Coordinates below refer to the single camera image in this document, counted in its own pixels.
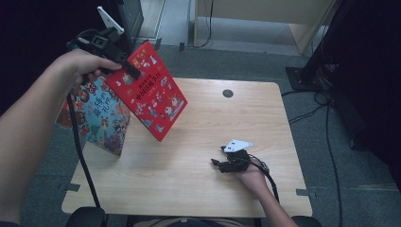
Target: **hand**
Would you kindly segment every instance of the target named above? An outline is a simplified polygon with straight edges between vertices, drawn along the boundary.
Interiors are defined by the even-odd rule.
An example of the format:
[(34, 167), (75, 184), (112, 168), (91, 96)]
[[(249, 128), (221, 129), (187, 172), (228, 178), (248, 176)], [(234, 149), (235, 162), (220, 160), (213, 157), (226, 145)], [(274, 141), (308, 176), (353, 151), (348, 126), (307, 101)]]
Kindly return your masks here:
[(62, 75), (67, 77), (65, 78), (66, 82), (72, 82), (73, 84), (69, 84), (72, 86), (80, 85), (83, 80), (82, 76), (85, 74), (89, 75), (91, 81), (97, 79), (102, 75), (99, 68), (107, 68), (110, 70), (118, 70), (121, 68), (121, 65), (118, 63), (92, 55), (81, 49), (76, 49), (61, 55), (52, 65), (61, 68), (63, 72)]
[[(254, 158), (252, 158), (251, 161), (260, 166), (259, 162)], [(259, 192), (266, 192), (266, 190), (269, 191), (268, 185), (266, 184), (265, 175), (254, 165), (250, 164), (247, 170), (243, 172), (237, 172), (235, 175), (245, 184), (245, 186), (248, 187), (248, 189), (255, 194), (258, 194)]]

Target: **book cover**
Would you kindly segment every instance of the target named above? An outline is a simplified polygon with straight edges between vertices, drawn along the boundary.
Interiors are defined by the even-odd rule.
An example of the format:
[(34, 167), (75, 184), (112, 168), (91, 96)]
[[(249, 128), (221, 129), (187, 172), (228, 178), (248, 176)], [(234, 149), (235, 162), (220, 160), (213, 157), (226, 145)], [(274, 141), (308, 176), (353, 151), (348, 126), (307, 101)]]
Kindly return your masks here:
[[(71, 97), (79, 135), (98, 147), (120, 156), (130, 120), (130, 110), (121, 99), (103, 78), (75, 87)], [(56, 123), (72, 130), (67, 101), (62, 105)]]
[(150, 42), (144, 42), (128, 62), (141, 72), (138, 79), (126, 70), (114, 72), (106, 83), (158, 141), (162, 141), (187, 104)]

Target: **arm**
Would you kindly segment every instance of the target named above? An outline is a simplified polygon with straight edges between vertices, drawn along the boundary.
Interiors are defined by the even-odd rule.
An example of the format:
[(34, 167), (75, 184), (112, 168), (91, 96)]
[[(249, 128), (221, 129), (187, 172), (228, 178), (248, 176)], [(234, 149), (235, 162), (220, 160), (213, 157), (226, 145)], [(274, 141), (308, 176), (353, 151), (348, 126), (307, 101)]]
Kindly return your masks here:
[(236, 173), (236, 176), (259, 199), (271, 226), (297, 226), (271, 194), (266, 185), (265, 175), (256, 166), (249, 165), (246, 171)]
[(82, 75), (120, 65), (74, 50), (57, 58), (0, 117), (0, 219), (19, 223), (20, 209), (35, 176), (61, 105)]

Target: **right hand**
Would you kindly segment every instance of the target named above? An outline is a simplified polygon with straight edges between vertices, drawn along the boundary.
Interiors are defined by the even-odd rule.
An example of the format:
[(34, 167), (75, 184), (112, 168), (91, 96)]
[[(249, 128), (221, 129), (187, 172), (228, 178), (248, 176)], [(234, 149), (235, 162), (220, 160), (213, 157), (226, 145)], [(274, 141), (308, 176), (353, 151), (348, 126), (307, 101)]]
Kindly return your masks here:
[[(260, 163), (254, 158), (252, 158), (251, 161), (260, 166)], [(265, 174), (254, 165), (250, 164), (247, 170), (237, 172), (235, 175), (255, 194), (266, 190), (269, 191)]]

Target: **finger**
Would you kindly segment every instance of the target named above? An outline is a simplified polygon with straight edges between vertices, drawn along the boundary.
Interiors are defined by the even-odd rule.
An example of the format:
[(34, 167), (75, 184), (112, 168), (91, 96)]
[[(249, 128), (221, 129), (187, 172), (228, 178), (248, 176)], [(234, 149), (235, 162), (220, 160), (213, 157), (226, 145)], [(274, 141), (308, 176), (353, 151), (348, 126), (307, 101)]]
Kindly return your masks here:
[(98, 76), (94, 73), (90, 73), (90, 74), (88, 74), (88, 78), (91, 82), (94, 82), (97, 80)]
[(99, 67), (108, 68), (108, 69), (111, 69), (111, 70), (118, 70), (122, 66), (121, 66), (121, 64), (116, 63), (114, 61), (110, 61), (110, 60), (107, 60), (107, 59), (99, 58)]
[(100, 77), (100, 76), (103, 75), (103, 73), (102, 73), (99, 69), (96, 69), (95, 72), (94, 72), (94, 74), (95, 74), (95, 76), (97, 76), (97, 77)]

